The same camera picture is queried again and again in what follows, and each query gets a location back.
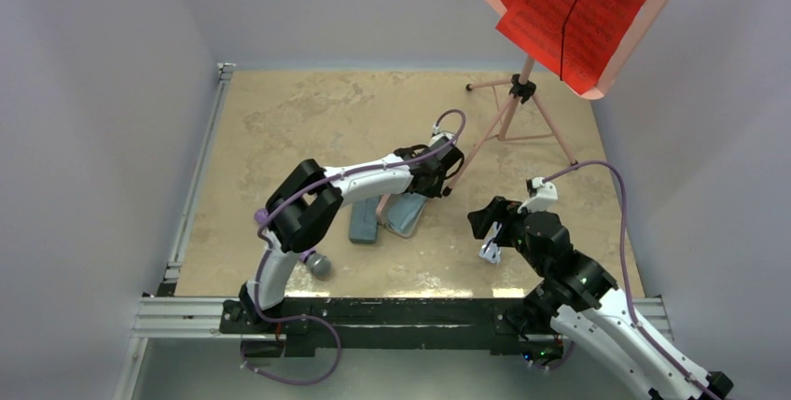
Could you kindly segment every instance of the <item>pink pole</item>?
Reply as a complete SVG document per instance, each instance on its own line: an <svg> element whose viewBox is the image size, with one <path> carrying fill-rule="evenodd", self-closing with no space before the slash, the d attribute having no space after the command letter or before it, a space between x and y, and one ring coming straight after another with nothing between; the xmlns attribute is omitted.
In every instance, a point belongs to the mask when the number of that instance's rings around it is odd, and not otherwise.
<svg viewBox="0 0 791 400"><path fill-rule="evenodd" d="M511 83L510 78L503 78L502 80L486 81L483 83L470 83L467 85L467 90L476 90L478 88L491 88L493 86L508 85Z"/></svg>
<svg viewBox="0 0 791 400"><path fill-rule="evenodd" d="M566 157L569 159L569 163L571 165L576 164L576 157L574 156L574 152L571 151L571 147L569 146L569 144L566 143L565 139L563 139L563 136L561 135L561 131L558 130L558 128L555 126L555 122L552 121L552 117L549 116L547 109L544 108L544 103L541 102L541 98L538 96L537 93L533 94L533 103L535 103L535 107L538 108L538 111L541 113L541 116L547 122L547 125L549 125L549 129L552 131L552 134L555 136L555 139L558 140L558 144L561 145L561 148L563 149L563 153L565 153Z"/></svg>
<svg viewBox="0 0 791 400"><path fill-rule="evenodd" d="M535 64L535 59L530 55L527 56L527 59L524 61L524 65L521 68L520 72L520 84L527 83L528 78L530 77L530 73L533 71L533 65ZM514 118L514 113L517 111L517 106L519 106L519 99L516 96L511 96L511 100L506 103L508 106L508 111L506 112L505 116L503 117L503 123L500 126L500 132L497 133L497 140L498 141L505 141L506 135L508 134L508 128L511 126L511 120Z"/></svg>
<svg viewBox="0 0 791 400"><path fill-rule="evenodd" d="M459 180L459 178L462 177L462 173L464 173L465 170L467 170L467 167L469 167L469 164L472 162L472 159L475 158L475 155L477 155L477 153L480 151L480 148L483 146L483 144L489 139L492 139L492 137L495 137L495 136L491 136L492 131L494 131L494 127L497 126L497 123L500 121L500 117L503 116L503 114L512 104L513 103L511 102L503 103L503 106L500 108L500 111L497 113L497 116L494 119L492 119L492 123L489 124L489 128L483 134L483 137L481 137L481 139L475 144L475 146L472 148L472 151L465 156L465 165L463 165L462 168L459 170L459 172L455 176L453 176L451 181L448 183L448 186L446 187L447 190L453 190L453 187L456 186L456 182Z"/></svg>
<svg viewBox="0 0 791 400"><path fill-rule="evenodd" d="M532 136L519 136L519 137L508 137L503 141L500 142L514 142L514 141L532 141L533 139L546 139L548 137L553 137L554 134L548 132L547 134L534 134Z"/></svg>

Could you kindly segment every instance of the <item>marble pattern surface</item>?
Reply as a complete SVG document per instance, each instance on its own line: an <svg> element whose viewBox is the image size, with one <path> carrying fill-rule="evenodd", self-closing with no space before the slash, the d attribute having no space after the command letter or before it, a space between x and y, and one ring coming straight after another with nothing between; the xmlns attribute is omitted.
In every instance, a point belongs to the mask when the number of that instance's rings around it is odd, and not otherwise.
<svg viewBox="0 0 791 400"><path fill-rule="evenodd" d="M178 296L235 296L263 251L253 213L304 159L342 166L380 158L401 146L424 144L431 125L452 107L467 114L459 146L468 152L496 113L494 91L465 90L468 82L507 77L492 72L238 71L216 133L195 211ZM531 78L579 160L604 159L590 102L577 98L552 74ZM502 103L508 87L496 94ZM454 131L448 117L443 129ZM510 135L548 132L531 103L517 111ZM314 279L300 264L292 295L353 297L514 297L539 278L513 250L492 265L478 257L466 214L495 195L526 198L525 179L562 169L564 154L552 138L526 144L487 143L452 195L430 200L411 239L380 229L373 245L347 238L351 209L338 213L319 251L333 272ZM556 180L554 212L580 251L620 281L620 210L604 168L588 167ZM628 249L632 289L641 284Z"/></svg>

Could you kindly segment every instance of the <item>gray ball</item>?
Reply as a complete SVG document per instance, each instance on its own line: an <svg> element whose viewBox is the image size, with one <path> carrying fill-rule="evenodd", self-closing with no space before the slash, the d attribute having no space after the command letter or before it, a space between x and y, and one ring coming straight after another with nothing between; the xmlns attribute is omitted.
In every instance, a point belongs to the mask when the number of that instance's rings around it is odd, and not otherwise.
<svg viewBox="0 0 791 400"><path fill-rule="evenodd" d="M330 263L329 257L319 253L311 254L305 262L305 266L308 267L308 271L310 271L313 276L319 279L327 277L329 271L332 269L332 263Z"/></svg>

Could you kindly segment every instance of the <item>music stand clamp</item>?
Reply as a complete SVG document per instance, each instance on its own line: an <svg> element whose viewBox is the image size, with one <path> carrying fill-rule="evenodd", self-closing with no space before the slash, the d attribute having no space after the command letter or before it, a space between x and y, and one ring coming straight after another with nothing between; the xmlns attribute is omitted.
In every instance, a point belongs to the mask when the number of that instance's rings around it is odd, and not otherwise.
<svg viewBox="0 0 791 400"><path fill-rule="evenodd" d="M534 82L527 80L524 84L519 82L520 75L514 74L511 77L511 90L508 92L509 95L512 95L517 98L521 98L521 104L524 104L531 97L535 94L536 85Z"/></svg>

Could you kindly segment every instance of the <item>music stand tripod leg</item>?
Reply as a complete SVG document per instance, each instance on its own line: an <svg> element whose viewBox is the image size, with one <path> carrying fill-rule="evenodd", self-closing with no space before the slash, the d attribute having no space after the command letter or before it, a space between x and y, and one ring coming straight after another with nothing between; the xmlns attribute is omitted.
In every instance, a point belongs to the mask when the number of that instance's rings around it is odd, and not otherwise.
<svg viewBox="0 0 791 400"><path fill-rule="evenodd" d="M495 86L503 86L510 84L510 78L503 78L502 80L486 81L483 83L467 83L466 90L476 90L478 88L493 88Z"/></svg>
<svg viewBox="0 0 791 400"><path fill-rule="evenodd" d="M497 124L500 122L500 117L502 117L507 110L511 109L511 106L514 106L514 109L516 109L515 107L518 102L519 99L517 99L516 97L511 97L508 100L508 102L503 103L503 106L500 107L500 111L497 113L497 116L495 116L492 119L492 123L490 123L489 128L486 129L486 133L483 134L483 137L481 137L480 140L475 144L475 146L473 146L472 151L465 156L465 163L464 165L462 165L462 168L459 169L459 172L452 177L451 181L442 191L442 196L447 197L448 195L451 194L451 192L453 191L453 187L456 186L456 183L459 181L459 178L462 177L462 174L465 172L467 167L469 167L470 163L472 163L472 159L475 158L475 155L477 155L477 153L480 151L480 148L483 147L483 144L486 141L492 139L491 136L492 131L494 131L494 128L496 128Z"/></svg>
<svg viewBox="0 0 791 400"><path fill-rule="evenodd" d="M541 102L541 97L539 97L537 93L533 94L533 103L535 103L535 107L538 108L538 112L541 113L544 121L546 121L547 125L549 125L549 130L552 131L552 135L558 140L558 144L561 145L563 153L565 153L569 160L569 165L577 165L574 152L571 150L569 144L566 143L561 131L555 126L555 122L552 121L552 117L549 116L549 112L547 112L547 109L544 107L544 103Z"/></svg>
<svg viewBox="0 0 791 400"><path fill-rule="evenodd" d="M521 72L511 76L511 90L508 92L508 94L512 95L514 98L521 97L522 103L530 98L530 96L533 95L533 92L535 91L535 84L530 82L530 73L533 71L534 65L535 58L528 55L521 67ZM503 117L503 123L500 126L500 131L497 133L498 141L505 141L506 135L508 134L508 128L511 126L511 120L513 120L514 113L517 111L517 106L518 105L516 103L512 103L511 108L506 113L506 116Z"/></svg>

